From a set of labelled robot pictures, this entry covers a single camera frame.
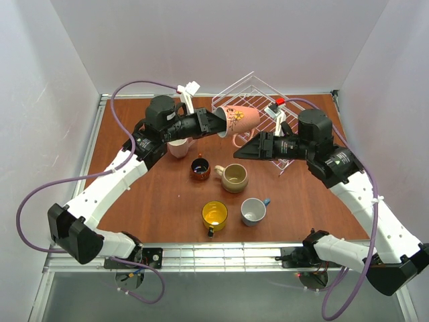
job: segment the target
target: white wire dish rack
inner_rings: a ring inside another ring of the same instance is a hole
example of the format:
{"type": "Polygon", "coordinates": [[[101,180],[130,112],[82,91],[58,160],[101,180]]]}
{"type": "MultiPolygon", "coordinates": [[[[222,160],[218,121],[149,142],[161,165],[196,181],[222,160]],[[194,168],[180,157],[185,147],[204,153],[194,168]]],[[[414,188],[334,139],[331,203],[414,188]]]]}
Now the white wire dish rack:
{"type": "MultiPolygon", "coordinates": [[[[256,127],[256,135],[261,131],[274,131],[275,129],[275,120],[263,109],[280,97],[284,99],[288,99],[288,97],[257,78],[253,73],[254,72],[251,72],[244,76],[242,79],[213,97],[212,111],[220,106],[226,105],[248,106],[258,109],[261,116],[261,123],[256,127]]],[[[292,131],[296,131],[298,114],[303,111],[304,108],[295,102],[287,103],[286,106],[287,107],[282,107],[283,111],[286,113],[286,121],[292,128],[292,131]]],[[[249,136],[250,132],[247,132],[239,135],[239,138],[244,142],[248,142],[249,136]]],[[[279,168],[279,175],[281,175],[293,160],[283,159],[271,162],[279,168]]]]}

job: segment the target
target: mug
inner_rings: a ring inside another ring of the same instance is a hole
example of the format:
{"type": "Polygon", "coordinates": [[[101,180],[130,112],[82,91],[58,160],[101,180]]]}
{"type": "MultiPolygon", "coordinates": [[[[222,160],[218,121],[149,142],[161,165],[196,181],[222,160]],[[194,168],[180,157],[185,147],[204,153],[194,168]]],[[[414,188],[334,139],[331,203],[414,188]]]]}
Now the mug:
{"type": "Polygon", "coordinates": [[[177,159],[184,158],[189,151],[189,147],[195,141],[192,139],[181,139],[176,141],[171,141],[167,143],[170,153],[175,156],[177,159]]]}
{"type": "Polygon", "coordinates": [[[229,193],[240,193],[249,183],[246,168],[241,164],[230,164],[226,168],[215,166],[214,171],[221,176],[222,186],[229,193]]]}
{"type": "Polygon", "coordinates": [[[201,153],[190,165],[190,176],[195,180],[206,180],[210,176],[210,164],[201,153]]]}
{"type": "Polygon", "coordinates": [[[260,201],[256,198],[249,198],[241,204],[241,220],[246,226],[257,225],[267,213],[267,206],[271,201],[265,199],[260,201]]]}
{"type": "Polygon", "coordinates": [[[202,220],[208,229],[208,236],[213,237],[215,231],[221,230],[227,224],[228,209],[220,201],[211,201],[202,208],[202,220]]]}
{"type": "Polygon", "coordinates": [[[237,148],[241,148],[235,143],[237,135],[251,130],[250,140],[255,135],[255,128],[261,123],[259,111],[254,107],[227,105],[218,107],[213,113],[227,121],[227,130],[218,135],[221,138],[232,136],[233,144],[237,148]]]}

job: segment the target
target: wooden table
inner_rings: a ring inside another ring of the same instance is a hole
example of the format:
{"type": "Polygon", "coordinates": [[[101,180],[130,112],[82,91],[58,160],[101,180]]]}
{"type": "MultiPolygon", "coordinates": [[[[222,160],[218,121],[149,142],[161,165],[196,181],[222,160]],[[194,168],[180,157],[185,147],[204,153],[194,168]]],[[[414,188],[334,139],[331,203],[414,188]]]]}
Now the wooden table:
{"type": "MultiPolygon", "coordinates": [[[[317,104],[337,127],[341,126],[330,95],[303,98],[317,104]]],[[[193,98],[193,103],[194,107],[210,109],[211,98],[193,98]]],[[[128,129],[144,118],[148,105],[149,99],[115,101],[119,119],[128,129]]],[[[107,103],[89,173],[104,170],[126,139],[107,103]]],[[[346,239],[367,239],[348,209],[310,174],[305,162],[295,161],[279,176],[271,162],[234,159],[235,150],[231,139],[214,135],[195,142],[181,160],[167,153],[107,211],[99,229],[127,231],[143,243],[295,242],[305,238],[312,227],[346,239]],[[198,153],[212,167],[210,178],[204,182],[194,182],[189,177],[190,163],[198,153]],[[223,190],[213,171],[217,164],[231,163],[241,163],[249,173],[249,185],[238,195],[223,190]],[[267,215],[255,227],[241,222],[241,203],[250,197],[271,199],[267,215]],[[226,227],[209,239],[201,209],[213,200],[222,201],[229,216],[226,227]]]]}

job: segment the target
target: white cable clip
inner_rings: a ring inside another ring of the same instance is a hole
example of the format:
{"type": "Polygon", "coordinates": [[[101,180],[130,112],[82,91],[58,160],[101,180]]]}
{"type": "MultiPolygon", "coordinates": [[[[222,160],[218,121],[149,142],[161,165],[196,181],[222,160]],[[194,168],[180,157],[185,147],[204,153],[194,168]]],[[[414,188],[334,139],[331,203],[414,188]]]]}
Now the white cable clip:
{"type": "Polygon", "coordinates": [[[372,198],[371,199],[371,204],[375,204],[375,203],[380,203],[380,201],[384,200],[383,196],[378,196],[378,198],[372,198]]]}

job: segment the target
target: gray floor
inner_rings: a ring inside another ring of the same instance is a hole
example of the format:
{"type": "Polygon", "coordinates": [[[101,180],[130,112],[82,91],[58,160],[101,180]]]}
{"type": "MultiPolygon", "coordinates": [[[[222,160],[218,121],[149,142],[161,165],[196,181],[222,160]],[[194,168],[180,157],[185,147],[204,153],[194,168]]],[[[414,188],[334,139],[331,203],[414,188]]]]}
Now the gray floor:
{"type": "MultiPolygon", "coordinates": [[[[336,272],[330,273],[333,280],[336,272]]],[[[107,284],[113,273],[56,273],[44,322],[59,321],[324,321],[324,293],[304,291],[293,272],[164,273],[167,289],[155,305],[140,303],[107,284]],[[292,287],[273,285],[271,282],[292,287]]],[[[333,292],[328,314],[350,294],[358,274],[350,272],[333,292]]],[[[154,299],[160,282],[147,273],[138,293],[154,299]]],[[[336,321],[403,321],[396,296],[385,297],[365,283],[336,321]]]]}

